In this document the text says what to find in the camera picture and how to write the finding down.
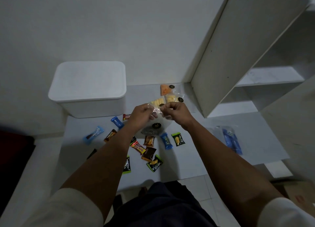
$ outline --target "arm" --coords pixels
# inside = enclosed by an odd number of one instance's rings
[[[184,103],[170,102],[161,110],[190,133],[216,190],[240,225],[256,226],[264,206],[283,196],[252,165],[200,125]]]
[[[130,140],[153,118],[153,107],[135,107],[126,125],[84,162],[61,186],[84,193],[102,212],[104,220],[112,206],[124,170]]]

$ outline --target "round black label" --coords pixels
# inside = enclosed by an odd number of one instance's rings
[[[154,123],[154,124],[152,125],[152,127],[153,127],[154,129],[159,129],[159,128],[161,127],[161,124],[160,124],[160,123]]]

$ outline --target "plastic container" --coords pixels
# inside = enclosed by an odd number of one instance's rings
[[[125,112],[126,70],[117,61],[58,65],[48,97],[73,117],[118,116]]]

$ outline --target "person's left arm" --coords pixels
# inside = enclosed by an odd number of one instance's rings
[[[153,107],[136,106],[125,126],[86,160],[25,223],[37,226],[103,226],[116,196],[130,141]]]

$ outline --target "cardboard box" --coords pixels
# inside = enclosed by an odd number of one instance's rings
[[[274,183],[274,187],[294,204],[315,217],[315,185],[307,181]]]

